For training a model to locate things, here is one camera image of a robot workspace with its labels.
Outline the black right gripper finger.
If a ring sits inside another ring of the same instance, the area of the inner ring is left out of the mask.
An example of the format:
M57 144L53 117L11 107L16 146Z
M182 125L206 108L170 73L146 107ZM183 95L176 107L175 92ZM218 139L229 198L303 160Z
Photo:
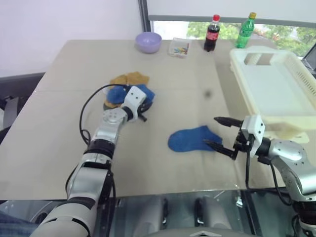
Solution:
M229 117L215 117L215 121L217 121L219 124L227 127L235 126L235 127L241 127L241 120L235 119L235 118L229 118Z
M210 140L204 140L204 143L208 145L210 148L212 148L214 151L219 152L225 156L228 156L229 158L234 158L234 151L225 148L223 145L212 142Z

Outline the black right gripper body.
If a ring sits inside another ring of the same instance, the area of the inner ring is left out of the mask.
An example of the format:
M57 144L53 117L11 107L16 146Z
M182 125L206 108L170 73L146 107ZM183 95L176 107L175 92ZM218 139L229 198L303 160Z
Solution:
M236 160L238 152L250 152L254 144L254 135L245 135L241 129L242 123L243 121L241 120L233 119L233 126L238 127L239 131L233 145L234 151L231 155L232 160Z

